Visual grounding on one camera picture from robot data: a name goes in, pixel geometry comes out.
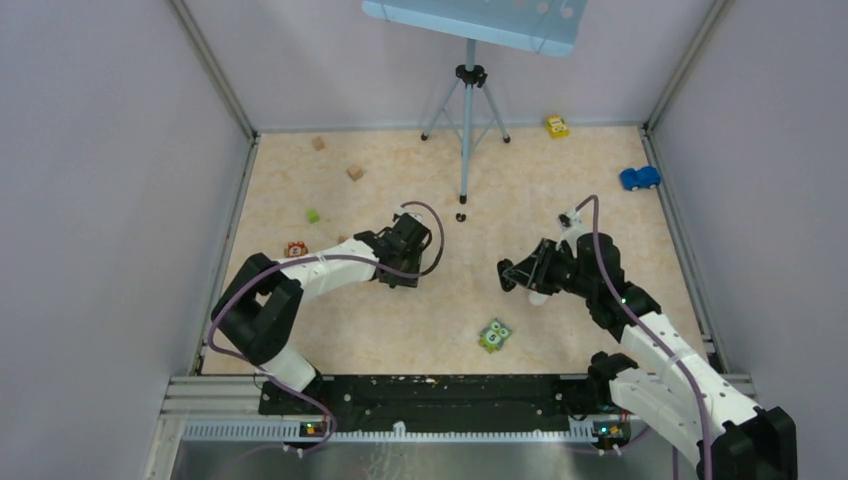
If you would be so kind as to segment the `blue toy car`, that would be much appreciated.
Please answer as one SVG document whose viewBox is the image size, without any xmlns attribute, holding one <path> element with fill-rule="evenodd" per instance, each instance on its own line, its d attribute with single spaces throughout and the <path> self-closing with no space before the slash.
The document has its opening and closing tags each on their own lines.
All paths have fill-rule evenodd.
<svg viewBox="0 0 848 480">
<path fill-rule="evenodd" d="M 627 168 L 619 174 L 622 187 L 627 191 L 656 189 L 662 182 L 659 171 L 650 165 L 640 168 Z"/>
</svg>

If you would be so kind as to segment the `green owl number block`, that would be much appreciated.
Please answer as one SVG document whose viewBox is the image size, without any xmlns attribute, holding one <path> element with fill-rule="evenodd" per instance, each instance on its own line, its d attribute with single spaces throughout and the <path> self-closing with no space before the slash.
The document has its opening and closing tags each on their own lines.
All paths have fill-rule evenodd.
<svg viewBox="0 0 848 480">
<path fill-rule="evenodd" d="M 500 351 L 512 336 L 513 330 L 498 318 L 492 319 L 478 337 L 478 345 L 488 353 Z"/>
</svg>

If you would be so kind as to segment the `black earbud charging case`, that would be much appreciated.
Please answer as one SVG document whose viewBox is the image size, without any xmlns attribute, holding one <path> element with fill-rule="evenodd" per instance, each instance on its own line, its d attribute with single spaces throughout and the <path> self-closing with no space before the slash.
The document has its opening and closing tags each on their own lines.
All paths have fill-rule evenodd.
<svg viewBox="0 0 848 480">
<path fill-rule="evenodd" d="M 510 292 L 516 287 L 516 282 L 509 276 L 514 264 L 510 259 L 502 259 L 497 263 L 498 280 L 504 292 Z"/>
</svg>

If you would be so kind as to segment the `light blue tripod stand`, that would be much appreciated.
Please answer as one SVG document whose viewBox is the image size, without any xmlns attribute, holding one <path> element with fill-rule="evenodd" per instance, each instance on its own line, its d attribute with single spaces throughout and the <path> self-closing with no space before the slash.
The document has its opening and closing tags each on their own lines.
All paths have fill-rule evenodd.
<svg viewBox="0 0 848 480">
<path fill-rule="evenodd" d="M 501 141 L 504 144 L 510 144 L 512 142 L 512 137 L 506 127 L 500 109 L 494 100 L 491 87 L 488 84 L 488 71 L 476 61 L 477 43 L 478 41 L 475 39 L 467 38 L 465 40 L 464 62 L 455 68 L 453 83 L 443 96 L 439 104 L 439 109 L 430 117 L 420 134 L 420 139 L 427 141 L 440 118 L 444 118 L 447 125 L 455 130 L 461 145 L 460 188 L 458 193 L 458 202 L 460 205 L 465 205 L 468 202 L 471 158 L 475 149 L 487 133 L 496 126 L 500 132 Z M 459 88 L 462 88 L 463 111 L 461 125 L 456 124 L 448 113 L 448 104 Z M 474 105 L 477 91 L 482 93 L 485 104 L 489 107 L 491 118 L 482 130 L 478 134 L 475 134 Z"/>
</svg>

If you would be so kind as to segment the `orange red animal block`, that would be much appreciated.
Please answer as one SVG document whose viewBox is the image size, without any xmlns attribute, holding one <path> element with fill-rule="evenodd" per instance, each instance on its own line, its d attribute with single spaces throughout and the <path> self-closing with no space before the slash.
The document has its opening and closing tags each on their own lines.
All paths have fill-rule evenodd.
<svg viewBox="0 0 848 480">
<path fill-rule="evenodd" d="M 288 242 L 287 246 L 284 250 L 284 257 L 286 259 L 290 258 L 299 258 L 307 255 L 309 253 L 309 249 L 307 245 L 302 241 Z"/>
</svg>

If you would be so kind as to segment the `light blue perforated board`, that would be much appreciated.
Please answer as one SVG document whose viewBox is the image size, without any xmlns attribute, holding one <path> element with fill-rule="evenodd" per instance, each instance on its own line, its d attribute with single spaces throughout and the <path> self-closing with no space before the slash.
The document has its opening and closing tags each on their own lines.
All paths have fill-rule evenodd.
<svg viewBox="0 0 848 480">
<path fill-rule="evenodd" d="M 575 46 L 585 0 L 364 1 L 373 18 L 480 42 L 565 57 Z"/>
</svg>

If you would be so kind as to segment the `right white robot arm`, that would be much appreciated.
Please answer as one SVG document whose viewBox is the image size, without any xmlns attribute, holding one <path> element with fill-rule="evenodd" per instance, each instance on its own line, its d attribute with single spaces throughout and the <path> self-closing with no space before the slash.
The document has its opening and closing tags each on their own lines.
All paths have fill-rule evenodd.
<svg viewBox="0 0 848 480">
<path fill-rule="evenodd" d="M 659 303 L 627 280 L 610 236 L 543 239 L 520 262 L 499 261 L 497 272 L 506 292 L 584 299 L 592 320 L 622 347 L 592 357 L 586 397 L 594 409 L 635 414 L 701 479 L 798 478 L 793 419 L 740 393 L 693 350 Z"/>
</svg>

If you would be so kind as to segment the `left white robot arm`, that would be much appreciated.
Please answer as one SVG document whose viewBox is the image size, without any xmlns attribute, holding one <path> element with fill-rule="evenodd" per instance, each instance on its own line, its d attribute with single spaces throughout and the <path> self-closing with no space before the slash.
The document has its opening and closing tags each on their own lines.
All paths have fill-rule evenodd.
<svg viewBox="0 0 848 480">
<path fill-rule="evenodd" d="M 284 385 L 282 398 L 292 410 L 308 413 L 319 404 L 321 388 L 317 369 L 290 340 L 301 304 L 373 280 L 415 288 L 431 240 L 420 216 L 404 212 L 389 227 L 316 253 L 283 260 L 256 253 L 226 287 L 211 320 L 240 358 Z"/>
</svg>

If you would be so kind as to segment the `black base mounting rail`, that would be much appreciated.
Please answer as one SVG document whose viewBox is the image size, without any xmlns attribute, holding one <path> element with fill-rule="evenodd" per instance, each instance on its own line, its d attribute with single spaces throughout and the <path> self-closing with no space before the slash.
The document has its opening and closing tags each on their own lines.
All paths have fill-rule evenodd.
<svg viewBox="0 0 848 480">
<path fill-rule="evenodd" d="M 601 401 L 584 374 L 324 375 L 298 399 L 271 382 L 258 412 L 334 414 L 340 433 L 555 433 L 587 427 L 591 440 L 622 442 L 638 433 L 632 415 Z"/>
</svg>

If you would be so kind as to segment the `wooden cube block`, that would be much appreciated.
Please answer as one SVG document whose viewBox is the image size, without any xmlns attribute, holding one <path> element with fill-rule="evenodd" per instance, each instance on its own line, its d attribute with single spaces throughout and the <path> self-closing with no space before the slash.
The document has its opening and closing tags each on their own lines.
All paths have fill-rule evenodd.
<svg viewBox="0 0 848 480">
<path fill-rule="evenodd" d="M 356 182 L 363 177 L 364 168 L 358 164 L 351 164 L 347 167 L 346 173 L 352 181 Z"/>
</svg>

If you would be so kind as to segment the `white earbud charging case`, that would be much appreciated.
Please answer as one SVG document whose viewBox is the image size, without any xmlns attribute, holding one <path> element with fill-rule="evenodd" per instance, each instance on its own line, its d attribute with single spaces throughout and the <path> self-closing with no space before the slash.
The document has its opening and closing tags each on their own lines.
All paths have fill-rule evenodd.
<svg viewBox="0 0 848 480">
<path fill-rule="evenodd" d="M 528 301 L 533 306 L 543 306 L 550 299 L 549 295 L 531 291 L 528 294 Z"/>
</svg>

